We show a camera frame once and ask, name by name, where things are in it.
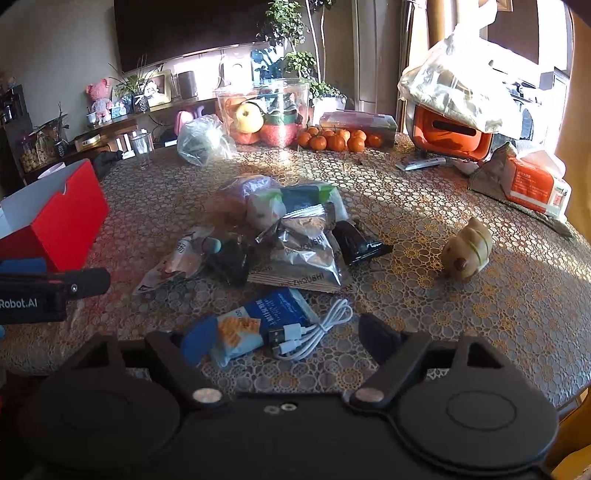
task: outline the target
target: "black package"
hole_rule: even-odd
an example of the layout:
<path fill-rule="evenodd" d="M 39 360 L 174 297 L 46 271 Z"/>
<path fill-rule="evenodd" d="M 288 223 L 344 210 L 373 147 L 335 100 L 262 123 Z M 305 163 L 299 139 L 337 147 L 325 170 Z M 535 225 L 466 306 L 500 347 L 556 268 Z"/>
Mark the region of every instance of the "black package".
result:
<path fill-rule="evenodd" d="M 350 267 L 387 255 L 393 250 L 392 245 L 386 245 L 365 232 L 358 221 L 354 225 L 345 220 L 336 222 L 333 235 L 339 243 L 345 263 Z"/>
<path fill-rule="evenodd" d="M 222 241 L 222 249 L 210 254 L 207 264 L 233 287 L 246 284 L 250 272 L 251 246 L 242 235 L 229 233 Z"/>

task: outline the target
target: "wooden chair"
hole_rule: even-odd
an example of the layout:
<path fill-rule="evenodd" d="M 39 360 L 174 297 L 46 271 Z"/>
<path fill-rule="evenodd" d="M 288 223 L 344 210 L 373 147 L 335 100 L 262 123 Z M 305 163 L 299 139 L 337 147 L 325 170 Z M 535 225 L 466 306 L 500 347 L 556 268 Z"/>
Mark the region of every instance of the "wooden chair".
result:
<path fill-rule="evenodd" d="M 560 422 L 558 436 L 546 457 L 556 480 L 574 480 L 591 466 L 591 395 L 587 390 L 579 408 Z"/>

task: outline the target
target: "glass cup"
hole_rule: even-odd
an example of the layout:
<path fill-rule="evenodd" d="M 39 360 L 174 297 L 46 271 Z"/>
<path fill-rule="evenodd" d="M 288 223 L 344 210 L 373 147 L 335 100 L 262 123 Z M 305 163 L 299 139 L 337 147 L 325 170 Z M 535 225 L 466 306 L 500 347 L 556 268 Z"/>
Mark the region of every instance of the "glass cup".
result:
<path fill-rule="evenodd" d="M 152 134 L 149 132 L 134 131 L 131 138 L 131 148 L 134 151 L 135 158 L 137 158 L 138 167 L 140 170 L 145 170 L 150 166 L 150 152 L 154 151 L 154 141 Z"/>

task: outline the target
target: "black cloth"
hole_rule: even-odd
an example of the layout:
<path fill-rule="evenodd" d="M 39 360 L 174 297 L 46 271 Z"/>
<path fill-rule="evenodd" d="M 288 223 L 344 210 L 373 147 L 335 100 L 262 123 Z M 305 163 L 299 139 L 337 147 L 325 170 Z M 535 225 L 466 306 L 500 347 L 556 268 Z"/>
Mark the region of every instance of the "black cloth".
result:
<path fill-rule="evenodd" d="M 92 168 L 95 170 L 96 178 L 102 181 L 109 170 L 113 166 L 113 163 L 123 160 L 123 152 L 121 150 L 117 152 L 101 152 L 92 160 Z"/>

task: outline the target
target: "silver foil bag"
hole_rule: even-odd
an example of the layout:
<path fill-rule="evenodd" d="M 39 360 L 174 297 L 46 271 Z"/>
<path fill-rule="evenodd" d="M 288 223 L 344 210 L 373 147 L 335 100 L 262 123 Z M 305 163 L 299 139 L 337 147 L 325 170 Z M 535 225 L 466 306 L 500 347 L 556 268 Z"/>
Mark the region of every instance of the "silver foil bag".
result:
<path fill-rule="evenodd" d="M 341 291 L 348 280 L 335 226 L 332 203 L 289 213 L 259 235 L 271 250 L 248 281 L 325 292 Z"/>

